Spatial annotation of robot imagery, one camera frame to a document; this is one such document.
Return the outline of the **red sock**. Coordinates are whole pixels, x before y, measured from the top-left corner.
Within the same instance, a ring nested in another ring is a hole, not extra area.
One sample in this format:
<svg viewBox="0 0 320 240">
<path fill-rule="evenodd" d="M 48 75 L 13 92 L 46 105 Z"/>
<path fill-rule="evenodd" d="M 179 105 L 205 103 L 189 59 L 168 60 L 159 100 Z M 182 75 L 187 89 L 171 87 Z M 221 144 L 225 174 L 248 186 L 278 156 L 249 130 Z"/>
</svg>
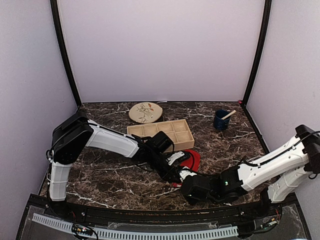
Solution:
<svg viewBox="0 0 320 240">
<path fill-rule="evenodd" d="M 180 164 L 174 163 L 172 164 L 172 166 L 177 167 L 177 169 L 180 171 L 182 168 L 184 167 L 188 167 L 189 169 L 191 169 L 192 171 L 197 172 L 199 169 L 199 165 L 200 165 L 200 160 L 201 160 L 201 156 L 194 150 L 190 150 L 190 149 L 186 149 L 183 150 L 183 152 L 189 152 L 190 154 L 190 158 L 181 162 Z M 180 188 L 182 186 L 183 182 L 173 182 L 172 185 L 175 188 Z"/>
</svg>

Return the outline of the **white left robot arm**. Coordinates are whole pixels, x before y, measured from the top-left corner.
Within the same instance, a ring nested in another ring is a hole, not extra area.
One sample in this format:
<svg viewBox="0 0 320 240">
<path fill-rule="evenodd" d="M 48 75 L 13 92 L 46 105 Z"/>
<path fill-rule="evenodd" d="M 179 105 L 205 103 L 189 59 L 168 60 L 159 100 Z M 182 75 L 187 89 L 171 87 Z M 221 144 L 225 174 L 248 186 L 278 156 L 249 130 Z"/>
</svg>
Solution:
<svg viewBox="0 0 320 240">
<path fill-rule="evenodd" d="M 60 218 L 67 218 L 70 206 L 64 202 L 73 163 L 85 147 L 97 148 L 120 154 L 126 158 L 144 161 L 168 183 L 180 183 L 178 167 L 165 155 L 174 142 L 163 131 L 153 137 L 124 134 L 99 125 L 78 111 L 53 130 L 50 149 L 46 158 L 51 164 L 48 196 L 53 202 L 51 210 Z"/>
</svg>

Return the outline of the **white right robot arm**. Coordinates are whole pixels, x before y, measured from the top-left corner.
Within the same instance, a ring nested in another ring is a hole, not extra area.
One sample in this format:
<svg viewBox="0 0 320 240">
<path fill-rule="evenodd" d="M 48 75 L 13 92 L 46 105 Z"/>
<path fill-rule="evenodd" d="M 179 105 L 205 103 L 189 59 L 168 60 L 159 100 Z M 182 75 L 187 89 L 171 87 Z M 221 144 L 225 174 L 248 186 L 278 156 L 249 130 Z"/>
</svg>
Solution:
<svg viewBox="0 0 320 240">
<path fill-rule="evenodd" d="M 251 162 L 242 160 L 220 174 L 202 175 L 184 167 L 180 191 L 189 204 L 232 203 L 272 178 L 279 179 L 261 194 L 255 213 L 266 217 L 304 180 L 320 174 L 320 133 L 299 125 L 296 134 L 276 150 Z"/>
</svg>

